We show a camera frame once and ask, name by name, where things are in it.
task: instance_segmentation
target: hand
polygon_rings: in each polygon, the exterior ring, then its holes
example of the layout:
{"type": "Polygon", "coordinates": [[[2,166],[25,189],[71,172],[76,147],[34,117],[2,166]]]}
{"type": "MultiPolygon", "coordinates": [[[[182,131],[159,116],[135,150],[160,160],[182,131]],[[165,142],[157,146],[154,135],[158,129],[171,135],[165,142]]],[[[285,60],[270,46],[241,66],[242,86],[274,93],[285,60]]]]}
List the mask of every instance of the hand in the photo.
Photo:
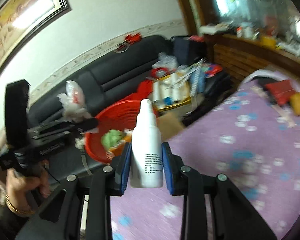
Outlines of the hand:
{"type": "Polygon", "coordinates": [[[7,172],[6,190],[11,204],[18,210],[28,212],[31,208],[26,200],[26,193],[39,187],[40,193],[44,198],[50,195],[48,173],[42,169],[40,178],[38,177],[16,177],[14,169],[7,172]]]}

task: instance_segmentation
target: bed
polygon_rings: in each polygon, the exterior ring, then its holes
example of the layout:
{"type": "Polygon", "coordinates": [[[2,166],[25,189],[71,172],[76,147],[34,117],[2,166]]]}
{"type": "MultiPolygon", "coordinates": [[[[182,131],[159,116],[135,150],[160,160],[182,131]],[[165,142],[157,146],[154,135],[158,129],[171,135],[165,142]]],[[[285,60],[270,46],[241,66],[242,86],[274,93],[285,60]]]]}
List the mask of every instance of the bed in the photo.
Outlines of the bed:
{"type": "MultiPolygon", "coordinates": [[[[200,173],[225,173],[282,239],[300,215],[300,117],[287,106],[296,123],[289,128],[253,86],[256,80],[242,84],[169,143],[200,173]]],[[[114,239],[179,239],[182,206],[183,197],[170,196],[165,185],[127,188],[111,198],[114,239]]]]}

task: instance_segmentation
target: decorative wall border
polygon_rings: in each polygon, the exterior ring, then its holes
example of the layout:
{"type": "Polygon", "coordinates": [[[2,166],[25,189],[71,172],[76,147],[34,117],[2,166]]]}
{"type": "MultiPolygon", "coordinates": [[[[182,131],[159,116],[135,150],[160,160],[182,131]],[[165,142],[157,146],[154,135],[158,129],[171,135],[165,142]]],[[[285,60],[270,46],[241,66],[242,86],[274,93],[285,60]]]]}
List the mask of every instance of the decorative wall border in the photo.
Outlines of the decorative wall border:
{"type": "Polygon", "coordinates": [[[63,65],[52,75],[50,75],[45,81],[39,84],[34,90],[32,90],[29,95],[29,105],[32,105],[41,96],[43,96],[45,93],[47,93],[57,84],[59,84],[67,76],[86,66],[95,59],[103,56],[104,54],[114,50],[117,47],[116,45],[122,42],[126,35],[138,32],[141,33],[143,37],[146,37],[155,34],[162,34],[163,31],[167,31],[178,27],[185,27],[183,19],[177,19],[169,22],[145,26],[143,28],[115,37],[109,41],[95,46],[90,50],[87,50],[86,52],[82,53],[81,55],[77,56],[76,58],[63,65]]]}

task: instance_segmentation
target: white bottle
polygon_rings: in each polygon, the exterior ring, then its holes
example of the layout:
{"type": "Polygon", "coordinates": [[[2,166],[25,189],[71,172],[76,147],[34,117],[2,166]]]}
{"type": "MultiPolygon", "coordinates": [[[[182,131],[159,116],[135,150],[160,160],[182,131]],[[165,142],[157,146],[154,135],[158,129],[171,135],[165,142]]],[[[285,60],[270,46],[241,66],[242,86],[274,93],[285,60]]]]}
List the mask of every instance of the white bottle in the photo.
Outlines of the white bottle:
{"type": "Polygon", "coordinates": [[[161,133],[149,99],[141,101],[137,126],[132,132],[131,187],[163,186],[161,133]]]}

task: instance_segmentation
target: picture frame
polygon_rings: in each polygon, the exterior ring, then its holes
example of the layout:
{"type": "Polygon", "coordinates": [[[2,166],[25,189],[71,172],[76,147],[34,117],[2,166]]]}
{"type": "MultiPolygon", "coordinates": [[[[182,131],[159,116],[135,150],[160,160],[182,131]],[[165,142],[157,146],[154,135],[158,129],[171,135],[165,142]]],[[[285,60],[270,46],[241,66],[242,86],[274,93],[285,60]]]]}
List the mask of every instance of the picture frame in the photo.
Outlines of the picture frame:
{"type": "Polygon", "coordinates": [[[5,0],[0,5],[0,74],[40,30],[70,10],[67,0],[5,0]]]}

